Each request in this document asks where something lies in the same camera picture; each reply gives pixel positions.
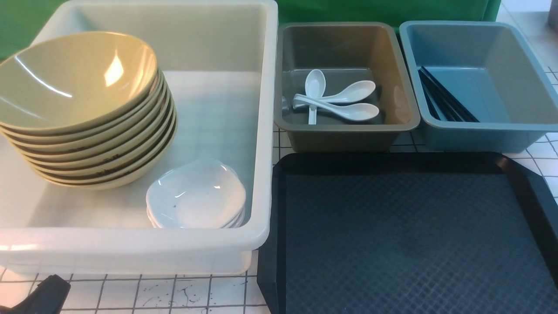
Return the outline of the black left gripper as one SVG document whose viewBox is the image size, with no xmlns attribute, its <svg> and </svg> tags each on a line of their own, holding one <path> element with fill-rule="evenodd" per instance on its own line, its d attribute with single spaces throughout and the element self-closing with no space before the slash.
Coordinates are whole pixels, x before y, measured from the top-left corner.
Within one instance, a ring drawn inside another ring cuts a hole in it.
<svg viewBox="0 0 558 314">
<path fill-rule="evenodd" d="M 59 314 L 71 290 L 71 284 L 58 275 L 48 276 L 22 302 L 1 306 L 2 314 Z"/>
</svg>

